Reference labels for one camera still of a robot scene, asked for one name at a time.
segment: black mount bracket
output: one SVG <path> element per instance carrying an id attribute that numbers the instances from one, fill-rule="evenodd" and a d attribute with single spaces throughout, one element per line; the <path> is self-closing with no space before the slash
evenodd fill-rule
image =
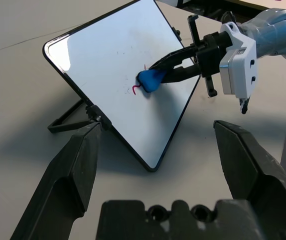
<path id="1" fill-rule="evenodd" d="M 196 48 L 198 48 L 202 45 L 201 40 L 200 40 L 200 36 L 199 36 L 199 32 L 198 32 L 198 28 L 197 28 L 197 24 L 196 24 L 196 20 L 198 18 L 199 18 L 199 15 L 197 15 L 197 14 L 191 15 L 187 18 L 189 30 L 191 32 L 193 43 L 194 43 L 194 46 Z M 210 43 L 213 44 L 214 48 L 216 47 L 217 50 L 219 50 L 218 46 L 215 44 L 215 41 L 212 40 Z M 201 56 L 195 57 L 194 61 L 195 61 L 195 63 L 199 63 L 201 68 L 203 69 L 202 62 L 201 62 L 202 61 Z M 208 75 L 208 74 L 205 74 L 205 72 L 204 72 L 204 73 L 202 73 L 202 77 L 205 78 L 205 84 L 206 84 L 208 96 L 210 98 L 212 98 L 212 97 L 215 97 L 216 95 L 218 95 L 218 92 L 214 89 L 212 74 L 209 73 L 209 75 Z"/>
<path id="2" fill-rule="evenodd" d="M 85 101 L 80 99 L 76 104 L 74 104 L 69 110 L 67 110 L 62 116 L 52 122 L 47 129 L 55 134 L 60 132 L 66 132 L 71 130 L 80 129 L 86 125 L 97 122 L 101 123 L 102 127 L 107 130 L 112 126 L 111 121 L 108 117 L 101 111 L 101 109 L 96 105 L 88 106 L 86 105 L 85 110 L 88 116 L 88 120 L 77 121 L 73 123 L 64 123 L 77 109 L 79 109 Z"/>

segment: black metal stand leg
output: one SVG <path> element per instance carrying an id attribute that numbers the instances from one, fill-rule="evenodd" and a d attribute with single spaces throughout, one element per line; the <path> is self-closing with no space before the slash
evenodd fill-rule
<path id="1" fill-rule="evenodd" d="M 207 76 L 205 78 L 205 84 L 206 84 L 206 88 L 207 88 L 207 94 L 210 98 L 218 95 L 218 92 L 214 89 L 213 80 L 212 80 L 211 76 Z"/>
<path id="2" fill-rule="evenodd" d="M 54 122 L 52 122 L 47 129 L 55 134 L 55 133 L 60 133 L 60 132 L 65 132 L 65 131 L 71 131 L 71 130 L 76 130 L 80 129 L 86 125 L 89 125 L 91 122 L 90 119 L 84 120 L 84 121 L 78 121 L 74 123 L 67 123 L 63 124 L 63 122 L 71 115 L 73 114 L 82 104 L 84 101 L 81 99 L 79 100 L 76 104 L 74 104 L 67 112 L 65 112 L 61 117 L 56 119 Z"/>

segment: black whiteboard frame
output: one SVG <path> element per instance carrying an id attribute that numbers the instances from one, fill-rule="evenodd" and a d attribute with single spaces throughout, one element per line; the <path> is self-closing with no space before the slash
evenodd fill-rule
<path id="1" fill-rule="evenodd" d="M 140 1 L 140 0 L 133 0 L 133 1 L 127 3 L 127 4 L 123 5 L 123 6 L 120 6 L 120 7 L 116 8 L 116 9 L 114 9 L 114 10 L 112 10 L 112 11 L 110 11 L 110 12 L 104 14 L 104 15 L 102 15 L 102 16 L 99 16 L 99 17 L 97 17 L 97 18 L 95 18 L 95 19 L 93 19 L 93 20 L 91 20 L 91 21 L 89 21 L 89 22 L 87 22 L 87 23 L 85 23 L 85 24 L 83 24 L 83 25 L 81 25 L 81 26 L 78 26 L 78 27 L 76 27 L 76 28 L 74 28 L 74 29 L 72 29 L 72 30 L 70 30 L 70 31 L 68 31 L 68 32 L 66 32 L 66 33 L 64 33 L 64 34 L 62 34 L 62 35 L 60 35 L 60 36 L 58 36 L 58 37 L 56 37 L 56 38 L 54 38 L 54 39 L 48 41 L 48 42 L 46 42 L 46 43 L 44 44 L 43 48 L 42 48 L 43 56 L 45 57 L 45 59 L 52 65 L 52 67 L 61 75 L 61 77 L 67 82 L 67 84 L 80 96 L 81 99 L 84 100 L 84 102 L 85 102 L 88 106 L 92 106 L 92 105 L 94 105 L 95 103 L 91 102 L 91 100 L 90 100 L 90 99 L 82 92 L 82 90 L 73 82 L 73 80 L 68 76 L 68 74 L 67 74 L 58 64 L 55 64 L 55 63 L 52 61 L 51 55 L 49 54 L 49 47 L 50 47 L 51 45 L 53 45 L 53 44 L 55 44 L 55 43 L 61 41 L 62 39 L 65 39 L 65 38 L 67 38 L 68 36 L 71 36 L 71 35 L 77 33 L 78 31 L 80 31 L 80 30 L 82 30 L 82 29 L 84 29 L 84 28 L 87 28 L 88 26 L 90 26 L 90 25 L 92 25 L 92 24 L 95 24 L 95 23 L 97 23 L 98 21 L 100 21 L 100 20 L 102 20 L 102 19 L 104 19 L 104 18 L 106 18 L 106 17 L 108 17 L 108 16 L 110 16 L 110 15 L 112 15 L 112 14 L 114 14 L 114 13 L 117 13 L 118 11 L 121 11 L 122 9 L 125 9 L 125 8 L 131 6 L 132 4 L 135 4 L 135 3 L 139 2 L 139 1 Z M 170 23 L 168 22 L 168 20 L 167 20 L 166 17 L 164 16 L 163 12 L 161 11 L 160 7 L 159 7 L 158 4 L 156 3 L 156 0 L 153 0 L 153 1 L 154 1 L 155 5 L 157 6 L 158 10 L 160 11 L 160 13 L 162 14 L 162 16 L 164 17 L 164 19 L 166 20 L 166 22 L 167 22 L 167 24 L 168 24 L 168 27 L 169 27 L 169 28 L 172 28 L 172 26 L 170 25 Z M 182 47 L 184 47 L 183 44 L 181 43 L 180 39 L 178 38 L 177 40 L 180 42 L 180 44 L 182 45 Z M 187 102 L 186 102 L 186 104 L 185 104 L 185 106 L 184 106 L 184 108 L 183 108 L 183 111 L 182 111 L 182 113 L 181 113 L 181 115 L 180 115 L 180 117 L 179 117 L 179 119 L 178 119 L 178 121 L 177 121 L 177 123 L 176 123 L 176 125 L 175 125 L 175 127 L 174 127 L 174 130 L 173 130 L 173 132 L 171 133 L 171 135 L 170 135 L 170 137 L 169 137 L 169 139 L 168 139 L 168 141 L 167 141 L 167 144 L 166 144 L 166 146 L 165 146 L 165 148 L 164 148 L 164 150 L 163 150 L 163 152 L 162 152 L 162 154 L 161 154 L 161 157 L 159 158 L 159 160 L 158 160 L 158 162 L 157 162 L 157 164 L 156 164 L 156 166 L 155 166 L 154 168 L 151 168 L 151 167 L 141 158 L 141 156 L 134 150 L 134 148 L 122 137 L 122 135 L 112 126 L 111 131 L 116 134 L 116 136 L 117 136 L 117 137 L 125 144 L 125 146 L 134 154 L 135 158 L 143 165 L 143 167 L 144 167 L 147 171 L 149 171 L 149 172 L 155 172 L 155 171 L 157 171 L 157 170 L 159 169 L 160 164 L 161 164 L 161 162 L 162 162 L 162 160 L 163 160 L 163 158 L 164 158 L 164 156 L 165 156 L 165 153 L 167 152 L 167 150 L 168 150 L 168 148 L 169 148 L 169 146 L 170 146 L 170 142 L 171 142 L 171 140 L 173 139 L 173 136 L 174 136 L 174 134 L 175 134 L 175 132 L 176 132 L 176 130 L 177 130 L 177 128 L 178 128 L 180 122 L 181 122 L 181 119 L 182 119 L 182 117 L 183 117 L 183 115 L 184 115 L 184 112 L 185 112 L 185 110 L 186 110 L 186 108 L 187 108 L 187 106 L 188 106 L 188 104 L 189 104 L 189 102 L 190 102 L 190 100 L 191 100 L 191 97 L 192 97 L 192 95 L 193 95 L 193 93 L 194 93 L 194 91 L 195 91 L 195 88 L 197 87 L 197 85 L 198 85 L 198 83 L 199 83 L 199 80 L 200 80 L 200 78 L 198 78 L 198 80 L 197 80 L 197 82 L 196 82 L 196 84 L 195 84 L 195 86 L 194 86 L 194 88 L 193 88 L 193 90 L 192 90 L 190 96 L 188 97 L 188 100 L 187 100 Z"/>

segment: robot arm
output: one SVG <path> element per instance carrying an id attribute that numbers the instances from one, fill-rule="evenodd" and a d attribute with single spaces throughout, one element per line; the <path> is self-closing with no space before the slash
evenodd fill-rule
<path id="1" fill-rule="evenodd" d="M 243 24 L 222 24 L 220 33 L 206 35 L 202 40 L 195 24 L 197 18 L 188 18 L 193 44 L 166 55 L 149 70 L 140 72 L 137 80 L 150 93 L 161 83 L 202 75 L 208 95 L 214 97 L 217 92 L 212 75 L 220 73 L 223 93 L 235 95 L 245 114 L 258 81 L 257 59 L 266 55 L 286 58 L 286 10 L 268 9 Z M 195 64 L 176 67 L 187 58 L 193 58 Z"/>

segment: whiteboard stand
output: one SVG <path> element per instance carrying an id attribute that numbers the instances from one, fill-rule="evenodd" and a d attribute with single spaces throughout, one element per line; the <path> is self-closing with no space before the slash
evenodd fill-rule
<path id="1" fill-rule="evenodd" d="M 171 27 L 175 36 L 177 39 L 182 42 L 182 38 L 180 37 L 181 32 L 179 30 L 176 30 L 175 27 Z M 89 125 L 93 121 L 98 122 L 97 120 L 100 120 L 100 123 L 102 124 L 102 127 L 105 130 L 110 129 L 112 126 L 111 121 L 108 119 L 108 117 L 96 106 L 86 106 L 85 111 L 88 115 L 88 120 L 83 121 L 76 121 L 73 123 L 64 123 L 68 118 L 70 118 L 76 110 L 78 110 L 83 104 L 85 104 L 85 101 L 83 99 L 80 99 L 77 103 L 75 103 L 69 110 L 67 110 L 62 116 L 54 120 L 47 129 L 52 133 L 61 133 L 71 130 L 77 130 L 80 129 L 86 125 Z"/>

